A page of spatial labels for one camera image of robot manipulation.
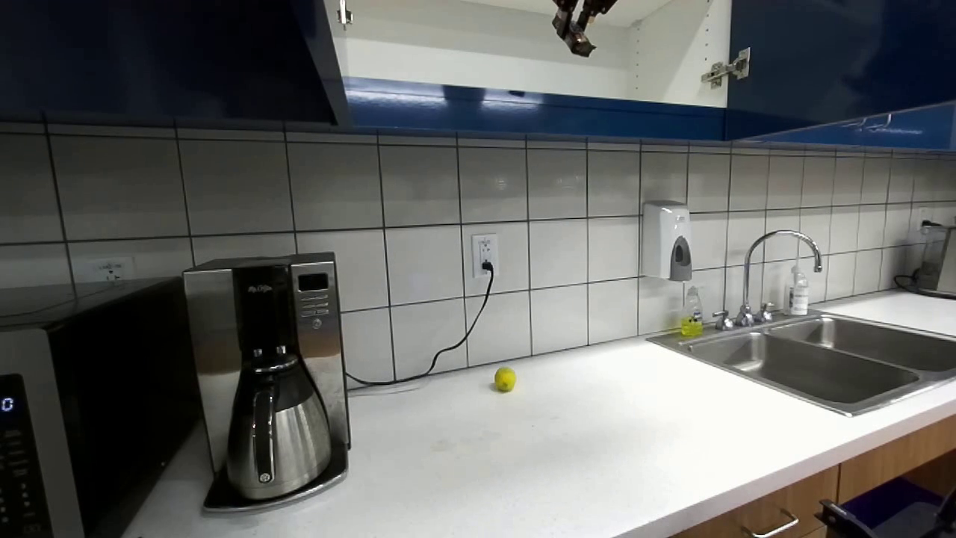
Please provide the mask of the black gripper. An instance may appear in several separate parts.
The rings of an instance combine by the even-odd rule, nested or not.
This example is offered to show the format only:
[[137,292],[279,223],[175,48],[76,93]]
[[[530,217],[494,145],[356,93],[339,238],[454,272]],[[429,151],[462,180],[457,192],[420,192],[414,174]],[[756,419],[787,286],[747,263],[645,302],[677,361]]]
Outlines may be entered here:
[[[568,30],[569,24],[589,27],[590,17],[605,14],[615,0],[553,0],[554,17],[553,27]],[[569,54],[590,57],[595,45],[584,32],[569,32]]]

